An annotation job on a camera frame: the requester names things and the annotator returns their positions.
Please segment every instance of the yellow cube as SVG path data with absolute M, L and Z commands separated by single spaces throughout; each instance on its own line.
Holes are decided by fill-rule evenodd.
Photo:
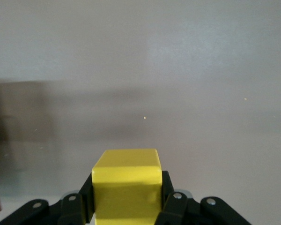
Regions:
M 107 150 L 92 170 L 96 225 L 153 225 L 162 209 L 155 149 Z

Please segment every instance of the gray wall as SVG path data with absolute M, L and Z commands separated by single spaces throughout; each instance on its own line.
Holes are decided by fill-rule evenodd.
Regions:
M 281 0 L 0 0 L 0 220 L 118 148 L 281 225 Z

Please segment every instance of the screw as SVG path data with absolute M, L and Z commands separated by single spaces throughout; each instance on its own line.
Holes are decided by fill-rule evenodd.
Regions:
M 209 205 L 215 205 L 215 203 L 216 203 L 213 198 L 208 198 L 208 199 L 206 200 L 206 202 L 207 202 Z
M 75 195 L 69 197 L 69 201 L 74 201 L 75 199 L 76 199 L 76 196 L 75 196 Z
M 35 203 L 32 207 L 35 209 L 35 208 L 38 208 L 40 207 L 42 204 L 40 202 L 37 202 Z
M 174 196 L 174 198 L 177 198 L 177 199 L 182 198 L 182 195 L 180 193 L 175 193 L 173 196 Z

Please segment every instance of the metal screw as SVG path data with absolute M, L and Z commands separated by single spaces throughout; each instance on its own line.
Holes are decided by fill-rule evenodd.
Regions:
M 35 209 L 35 208 L 38 208 L 40 207 L 42 204 L 40 202 L 37 202 L 35 203 L 32 207 Z
M 175 193 L 173 196 L 174 196 L 174 198 L 177 198 L 177 199 L 182 198 L 182 195 L 180 193 Z
M 76 199 L 76 196 L 75 196 L 75 195 L 69 197 L 69 201 L 74 201 L 75 199 Z
M 216 203 L 213 198 L 208 198 L 208 199 L 206 200 L 206 202 L 207 202 L 209 205 L 215 205 L 215 203 Z

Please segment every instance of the black bracket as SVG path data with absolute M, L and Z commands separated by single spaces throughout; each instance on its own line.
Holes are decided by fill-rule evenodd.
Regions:
M 196 202 L 181 192 L 175 192 L 169 173 L 163 171 L 163 210 L 155 225 L 250 225 L 226 202 L 207 197 Z M 81 190 L 69 194 L 54 205 L 35 199 L 0 222 L 0 225 L 84 225 L 95 212 L 92 177 L 89 175 Z

